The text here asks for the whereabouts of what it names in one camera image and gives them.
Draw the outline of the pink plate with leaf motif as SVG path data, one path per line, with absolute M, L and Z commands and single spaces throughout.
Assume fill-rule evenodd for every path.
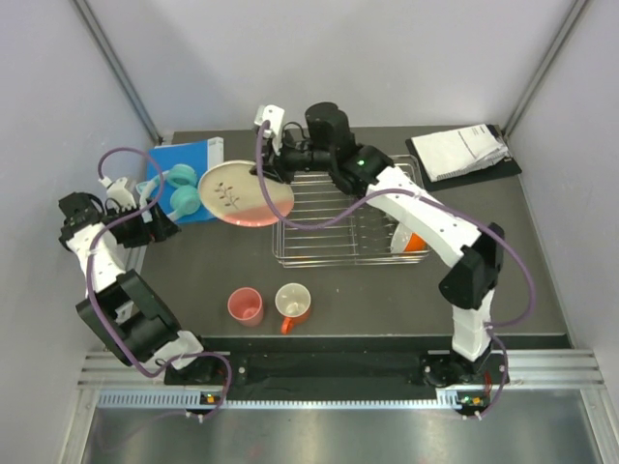
M 212 216 L 243 227 L 265 227 L 280 220 L 265 200 L 253 168 L 252 161 L 232 160 L 202 175 L 197 191 Z

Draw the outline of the chrome wire dish rack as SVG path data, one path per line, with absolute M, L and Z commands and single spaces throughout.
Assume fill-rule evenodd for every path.
M 354 203 L 326 173 L 299 173 L 291 187 L 295 203 L 289 219 L 295 222 L 323 222 Z M 394 218 L 365 205 L 320 230 L 306 231 L 276 223 L 273 253 L 285 268 L 415 264 L 425 259 L 429 248 L 407 251 L 404 240 L 410 237 L 410 233 L 398 229 Z

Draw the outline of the white bowl orange outside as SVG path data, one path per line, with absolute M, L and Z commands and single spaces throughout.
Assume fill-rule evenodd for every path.
M 402 223 L 396 226 L 390 242 L 390 252 L 392 254 L 422 252 L 427 250 L 427 243 L 419 235 L 413 233 Z

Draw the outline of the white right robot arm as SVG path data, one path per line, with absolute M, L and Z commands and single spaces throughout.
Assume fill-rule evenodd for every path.
M 312 105 L 306 112 L 309 139 L 294 143 L 284 127 L 284 111 L 276 105 L 258 108 L 254 124 L 257 176 L 269 210 L 288 226 L 272 201 L 269 181 L 290 184 L 296 172 L 320 171 L 337 189 L 355 198 L 341 214 L 325 221 L 335 224 L 369 205 L 418 235 L 448 266 L 439 291 L 453 308 L 454 334 L 449 356 L 424 366 L 427 379 L 445 386 L 458 378 L 476 381 L 486 372 L 491 351 L 490 307 L 503 266 L 501 227 L 477 225 L 458 216 L 412 182 L 391 157 L 357 142 L 347 115 L 332 102 Z

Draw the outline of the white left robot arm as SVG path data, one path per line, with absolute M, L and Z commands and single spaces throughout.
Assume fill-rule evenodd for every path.
M 76 305 L 82 321 L 126 365 L 150 363 L 186 369 L 198 383 L 219 374 L 219 360 L 197 336 L 181 329 L 168 306 L 134 269 L 122 249 L 162 242 L 180 231 L 159 205 L 146 221 L 136 209 L 106 209 L 87 192 L 59 200 L 65 219 L 59 242 L 78 259 L 86 278 L 86 297 Z

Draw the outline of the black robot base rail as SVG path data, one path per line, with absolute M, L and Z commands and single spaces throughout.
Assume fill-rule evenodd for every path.
M 438 388 L 481 385 L 485 381 L 498 385 L 505 368 L 503 356 L 489 352 L 473 363 L 450 352 L 236 352 L 226 358 L 232 367 L 235 387 L 279 379 L 387 379 Z

